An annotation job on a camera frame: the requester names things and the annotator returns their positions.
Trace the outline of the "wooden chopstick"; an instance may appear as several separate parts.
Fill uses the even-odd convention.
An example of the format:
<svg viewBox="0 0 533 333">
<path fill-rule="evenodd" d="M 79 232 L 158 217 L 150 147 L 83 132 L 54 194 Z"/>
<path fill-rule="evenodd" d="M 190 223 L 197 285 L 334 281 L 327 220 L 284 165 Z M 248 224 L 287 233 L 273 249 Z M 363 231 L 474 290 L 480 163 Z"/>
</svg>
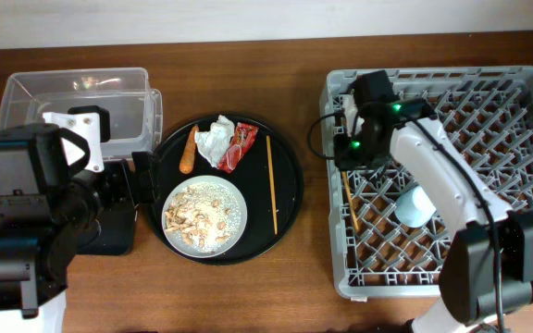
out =
<svg viewBox="0 0 533 333">
<path fill-rule="evenodd" d="M 358 233 L 360 231 L 360 226 L 359 226 L 358 218 L 357 218 L 357 216 L 355 214 L 355 211 L 354 211 L 353 196 L 351 194 L 350 184 L 349 184 L 349 180 L 348 180 L 348 176 L 347 176 L 347 172 L 346 171 L 341 171 L 341 179 L 342 179 L 342 184 L 343 184 L 343 188 L 344 188 L 344 191 L 345 191 L 345 195 L 346 195 L 346 198 L 347 198 L 347 202 L 348 202 L 348 205 L 349 205 L 350 216 L 351 216 L 351 219 L 352 219 L 352 222 L 353 222 L 353 229 L 354 229 L 355 233 Z"/>
<path fill-rule="evenodd" d="M 273 218 L 273 229 L 274 234 L 279 234 L 278 218 L 277 218 L 277 203 L 276 203 L 276 188 L 274 181 L 274 169 L 273 169 L 273 160 L 272 160 L 272 150 L 271 150 L 271 139 L 270 136 L 266 136 L 266 154 L 267 154 L 267 168 L 268 168 L 268 177 L 269 177 L 269 189 L 270 189 L 270 199 L 271 199 L 271 212 Z"/>
</svg>

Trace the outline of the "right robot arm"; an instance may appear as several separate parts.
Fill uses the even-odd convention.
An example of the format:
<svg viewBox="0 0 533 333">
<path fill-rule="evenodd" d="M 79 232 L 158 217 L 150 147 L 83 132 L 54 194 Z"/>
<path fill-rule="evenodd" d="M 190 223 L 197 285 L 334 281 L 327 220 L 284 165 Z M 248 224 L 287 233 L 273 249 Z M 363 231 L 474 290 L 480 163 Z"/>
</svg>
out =
<svg viewBox="0 0 533 333">
<path fill-rule="evenodd" d="M 343 100 L 346 133 L 335 156 L 373 168 L 394 159 L 435 206 L 451 245 L 440 270 L 440 297 L 402 332 L 470 332 L 533 303 L 533 212 L 518 212 L 457 152 L 422 99 Z"/>
</svg>

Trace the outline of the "light blue cup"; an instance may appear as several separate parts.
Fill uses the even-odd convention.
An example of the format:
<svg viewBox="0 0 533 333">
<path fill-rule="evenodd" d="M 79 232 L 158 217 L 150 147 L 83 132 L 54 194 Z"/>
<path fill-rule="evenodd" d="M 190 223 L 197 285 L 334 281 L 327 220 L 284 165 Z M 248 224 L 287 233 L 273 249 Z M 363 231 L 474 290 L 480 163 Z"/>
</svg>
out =
<svg viewBox="0 0 533 333">
<path fill-rule="evenodd" d="M 423 227 L 436 212 L 437 208 L 420 186 L 401 195 L 394 210 L 397 220 L 409 228 Z"/>
</svg>

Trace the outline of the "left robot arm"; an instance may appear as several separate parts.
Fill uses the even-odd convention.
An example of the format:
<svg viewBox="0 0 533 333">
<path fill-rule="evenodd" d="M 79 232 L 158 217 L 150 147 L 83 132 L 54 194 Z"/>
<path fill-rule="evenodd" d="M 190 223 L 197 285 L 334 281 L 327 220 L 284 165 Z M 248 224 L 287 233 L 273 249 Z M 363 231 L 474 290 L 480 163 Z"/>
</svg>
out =
<svg viewBox="0 0 533 333">
<path fill-rule="evenodd" d="M 86 139 L 55 124 L 0 131 L 0 332 L 59 332 L 68 266 L 103 211 L 158 196 L 149 153 L 87 170 Z"/>
</svg>

